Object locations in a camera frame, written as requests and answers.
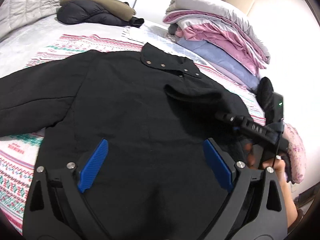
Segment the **right forearm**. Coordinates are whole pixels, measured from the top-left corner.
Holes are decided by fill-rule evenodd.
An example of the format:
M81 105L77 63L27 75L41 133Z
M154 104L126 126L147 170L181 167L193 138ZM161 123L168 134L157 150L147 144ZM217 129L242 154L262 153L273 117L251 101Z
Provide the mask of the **right forearm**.
M284 172L277 171L277 176L278 176L281 192L284 198L286 216L287 216L287 227L289 228L298 218L298 211L292 199L290 186L286 182Z

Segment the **right hand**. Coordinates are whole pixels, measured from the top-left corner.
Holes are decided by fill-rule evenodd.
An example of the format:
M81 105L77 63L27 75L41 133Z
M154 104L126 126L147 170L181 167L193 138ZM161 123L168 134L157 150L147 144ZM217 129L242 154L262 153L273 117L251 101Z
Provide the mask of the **right hand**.
M244 145L244 150L246 153L248 153L247 156L247 166L249 168L255 168L257 169L256 165L256 155L253 150L253 144L252 143L247 143ZM283 159L278 159L275 157L274 159L267 160L263 162L262 168L265 169L267 167L272 167L277 173L283 173L285 172L285 161Z

